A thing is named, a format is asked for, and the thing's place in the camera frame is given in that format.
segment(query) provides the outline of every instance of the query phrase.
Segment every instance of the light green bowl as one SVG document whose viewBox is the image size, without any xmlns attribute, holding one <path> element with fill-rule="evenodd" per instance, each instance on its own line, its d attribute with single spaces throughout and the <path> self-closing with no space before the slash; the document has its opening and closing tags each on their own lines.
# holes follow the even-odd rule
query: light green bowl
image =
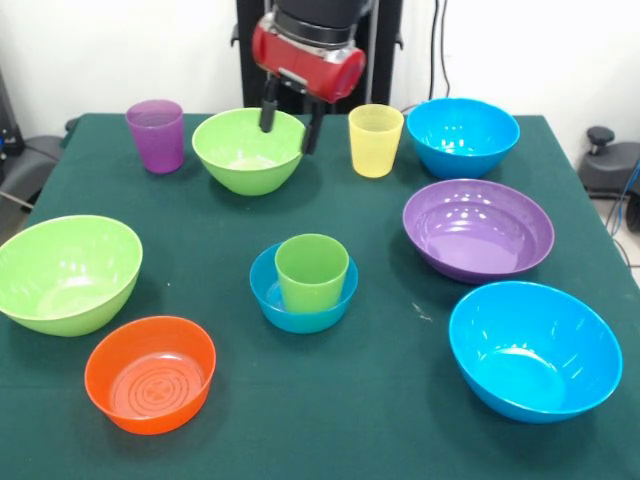
<svg viewBox="0 0 640 480">
<path fill-rule="evenodd" d="M 273 129 L 264 133 L 259 119 L 259 108 L 229 110 L 208 118 L 193 133 L 193 149 L 205 168 L 240 195 L 273 192 L 302 158 L 304 125 L 300 120 L 278 111 Z"/>
<path fill-rule="evenodd" d="M 0 247 L 0 312 L 31 330 L 75 337 L 107 324 L 142 263 L 125 224 L 74 215 L 36 224 Z"/>
</svg>

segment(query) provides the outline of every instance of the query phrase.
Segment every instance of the cup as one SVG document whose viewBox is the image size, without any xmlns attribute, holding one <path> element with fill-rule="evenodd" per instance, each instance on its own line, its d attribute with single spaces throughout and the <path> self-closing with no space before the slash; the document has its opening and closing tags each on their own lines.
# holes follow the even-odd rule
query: cup
<svg viewBox="0 0 640 480">
<path fill-rule="evenodd" d="M 388 105 L 367 104 L 349 113 L 353 169 L 363 177 L 379 178 L 391 171 L 404 116 Z"/>
<path fill-rule="evenodd" d="M 349 254 L 336 239 L 306 233 L 283 242 L 275 256 L 285 309 L 315 313 L 338 304 Z"/>
<path fill-rule="evenodd" d="M 184 163 L 184 115 L 177 103 L 147 100 L 133 105 L 127 125 L 144 167 L 153 173 L 170 173 Z"/>
</svg>

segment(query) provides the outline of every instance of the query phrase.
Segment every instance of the table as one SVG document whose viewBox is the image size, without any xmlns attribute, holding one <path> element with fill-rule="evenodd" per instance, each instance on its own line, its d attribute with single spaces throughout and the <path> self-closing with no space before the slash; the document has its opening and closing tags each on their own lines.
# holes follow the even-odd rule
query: table
<svg viewBox="0 0 640 480">
<path fill-rule="evenodd" d="M 0 323 L 0 476 L 5 479 L 586 479 L 640 478 L 640 295 L 542 117 L 488 179 L 539 202 L 556 228 L 548 259 L 521 278 L 596 309 L 625 359 L 600 408 L 546 426 L 508 421 L 464 383 L 450 353 L 449 313 L 470 286 L 429 268 L 402 230 L 405 201 L 433 182 L 402 138 L 379 180 L 350 166 L 347 121 L 328 117 L 313 157 L 262 198 L 225 190 L 203 169 L 186 116 L 186 164 L 145 172 L 122 115 L 81 118 L 30 223 L 91 213 L 124 221 L 144 260 L 134 293 L 81 338 Z M 334 328 L 296 336 L 261 316 L 249 267 L 302 232 L 335 236 L 361 280 Z M 218 365 L 198 416 L 158 437 L 120 431 L 87 398 L 85 362 L 114 328 L 173 314 L 212 336 Z"/>
</svg>

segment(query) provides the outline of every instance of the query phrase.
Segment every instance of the plastic bowl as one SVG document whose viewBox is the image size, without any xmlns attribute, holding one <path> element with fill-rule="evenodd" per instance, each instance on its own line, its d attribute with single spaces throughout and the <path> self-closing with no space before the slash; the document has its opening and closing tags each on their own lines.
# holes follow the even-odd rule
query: plastic bowl
<svg viewBox="0 0 640 480">
<path fill-rule="evenodd" d="M 122 308 L 142 263 L 125 224 L 93 215 L 60 217 L 0 247 L 0 311 L 49 335 L 93 332 Z"/>
<path fill-rule="evenodd" d="M 455 307 L 449 341 L 462 374 L 496 412 L 527 423 L 575 417 L 622 376 L 609 326 L 571 295 L 528 282 L 480 287 Z"/>
<path fill-rule="evenodd" d="M 547 214 L 529 197 L 485 180 L 446 180 L 406 203 L 404 229 L 423 258 L 460 282 L 494 282 L 525 272 L 551 252 Z"/>
<path fill-rule="evenodd" d="M 239 195 L 265 195 L 293 173 L 302 153 L 304 125 L 276 112 L 273 129 L 264 133 L 259 108 L 240 108 L 205 120 L 192 144 L 205 168 L 222 185 Z"/>
<path fill-rule="evenodd" d="M 211 338 L 194 322 L 147 317 L 109 334 L 85 369 L 91 401 L 118 427 L 157 435 L 200 410 L 216 367 Z"/>
<path fill-rule="evenodd" d="M 335 325 L 345 314 L 358 287 L 358 269 L 349 257 L 349 267 L 339 303 L 316 313 L 291 313 L 284 308 L 278 283 L 275 256 L 278 243 L 262 252 L 251 265 L 249 283 L 264 316 L 276 327 L 290 333 L 316 333 Z"/>
<path fill-rule="evenodd" d="M 479 178 L 520 138 L 507 112 L 478 100 L 441 98 L 414 108 L 407 127 L 420 161 L 442 179 Z"/>
</svg>

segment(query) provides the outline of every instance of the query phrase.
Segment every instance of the green cup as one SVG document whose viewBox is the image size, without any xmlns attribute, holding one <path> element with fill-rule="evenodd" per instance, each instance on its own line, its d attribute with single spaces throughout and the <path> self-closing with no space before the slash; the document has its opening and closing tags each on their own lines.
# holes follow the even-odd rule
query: green cup
<svg viewBox="0 0 640 480">
<path fill-rule="evenodd" d="M 292 237 L 276 251 L 275 263 L 287 311 L 314 313 L 337 305 L 349 253 L 336 239 L 317 233 Z"/>
</svg>

